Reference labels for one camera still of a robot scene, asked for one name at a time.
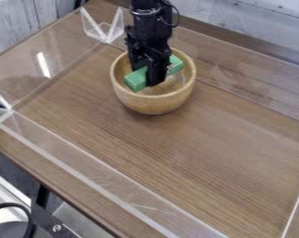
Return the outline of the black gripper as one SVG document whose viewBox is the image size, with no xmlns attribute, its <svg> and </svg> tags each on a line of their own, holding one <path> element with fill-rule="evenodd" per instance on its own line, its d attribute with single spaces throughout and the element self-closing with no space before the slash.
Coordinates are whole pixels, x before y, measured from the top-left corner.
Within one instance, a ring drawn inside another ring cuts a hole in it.
<svg viewBox="0 0 299 238">
<path fill-rule="evenodd" d="M 148 65 L 146 86 L 153 87 L 166 79 L 172 36 L 172 8 L 129 8 L 132 25 L 125 28 L 129 60 L 137 71 Z"/>
</svg>

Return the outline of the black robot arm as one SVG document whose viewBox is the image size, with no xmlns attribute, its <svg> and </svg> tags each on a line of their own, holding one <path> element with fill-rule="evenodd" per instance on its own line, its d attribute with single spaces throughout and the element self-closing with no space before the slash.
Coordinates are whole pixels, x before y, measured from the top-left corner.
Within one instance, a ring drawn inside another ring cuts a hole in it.
<svg viewBox="0 0 299 238">
<path fill-rule="evenodd" d="M 146 67 L 146 86 L 157 86 L 166 79 L 172 50 L 172 5 L 168 0 L 132 0 L 132 25 L 125 27 L 132 69 Z"/>
</svg>

